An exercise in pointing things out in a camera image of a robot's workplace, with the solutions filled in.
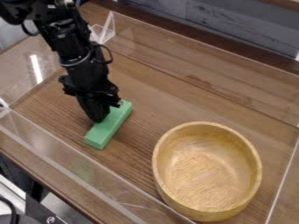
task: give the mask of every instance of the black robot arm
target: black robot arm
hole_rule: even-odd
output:
[[[0,0],[0,17],[11,25],[32,20],[68,75],[60,77],[67,95],[79,100],[89,119],[101,122],[119,107],[117,86],[108,80],[103,45],[89,41],[89,27],[71,0]]]

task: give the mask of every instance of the green foam block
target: green foam block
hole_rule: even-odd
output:
[[[129,101],[121,101],[120,108],[112,108],[111,112],[107,115],[107,118],[103,122],[99,122],[93,125],[92,129],[89,130],[88,134],[84,137],[85,144],[91,145],[92,147],[103,150],[117,132],[123,122],[125,121],[127,117],[129,116],[133,109],[133,104]]]

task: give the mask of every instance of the wooden bowl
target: wooden bowl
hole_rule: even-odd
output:
[[[231,128],[190,122],[153,149],[153,178],[165,203],[196,221],[223,221],[252,200],[262,181],[254,145]]]

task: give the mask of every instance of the bowl rim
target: bowl rim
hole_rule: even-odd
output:
[[[235,136],[238,136],[240,138],[240,140],[246,143],[246,145],[248,146],[254,159],[256,160],[256,170],[259,171],[256,173],[256,182],[252,185],[252,187],[250,188],[250,193],[247,195],[246,198],[243,198],[238,203],[234,203],[231,206],[226,206],[226,209],[223,209],[222,207],[200,207],[199,209],[195,209],[192,207],[190,207],[188,205],[184,205],[180,201],[177,201],[173,197],[172,192],[169,191],[161,177],[157,171],[157,154],[160,151],[160,146],[165,140],[165,138],[176,131],[180,130],[186,127],[191,127],[191,126],[198,126],[198,125],[210,125],[214,127],[218,127],[220,129],[227,130],[230,133],[232,133]],[[258,188],[260,187],[260,183],[262,183],[262,177],[263,177],[263,165],[262,165],[262,160],[260,157],[258,155],[258,150],[254,146],[254,144],[247,140],[247,138],[238,132],[235,131],[232,128],[224,126],[220,123],[216,122],[187,122],[176,127],[173,127],[172,129],[169,129],[161,136],[161,138],[159,139],[155,148],[153,148],[153,157],[152,157],[152,168],[153,168],[153,178],[155,178],[155,182],[159,185],[159,187],[161,188],[163,192],[165,193],[167,197],[171,198],[171,200],[175,201],[176,204],[179,204],[181,207],[187,207],[190,210],[195,211],[195,212],[203,212],[203,213],[220,213],[220,212],[227,212],[231,211],[234,209],[238,209],[239,207],[243,207],[254,198],[256,192],[258,192]]]

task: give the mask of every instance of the gray wall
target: gray wall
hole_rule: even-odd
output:
[[[258,0],[125,0],[135,7],[295,57],[299,12]]]

